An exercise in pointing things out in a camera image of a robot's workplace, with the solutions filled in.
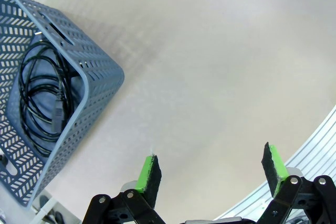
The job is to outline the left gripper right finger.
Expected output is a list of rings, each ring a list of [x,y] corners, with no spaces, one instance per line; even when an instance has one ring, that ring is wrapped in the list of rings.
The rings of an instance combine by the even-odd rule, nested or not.
[[[321,175],[313,181],[290,175],[276,147],[266,143],[261,160],[272,201],[258,223],[285,223],[292,210],[305,212],[310,223],[335,223],[335,184]]]

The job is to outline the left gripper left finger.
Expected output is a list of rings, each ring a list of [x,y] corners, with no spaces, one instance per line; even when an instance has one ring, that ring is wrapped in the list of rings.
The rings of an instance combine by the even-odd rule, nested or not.
[[[126,184],[117,196],[92,198],[83,223],[164,223],[154,210],[161,178],[158,157],[146,157],[138,180]]]

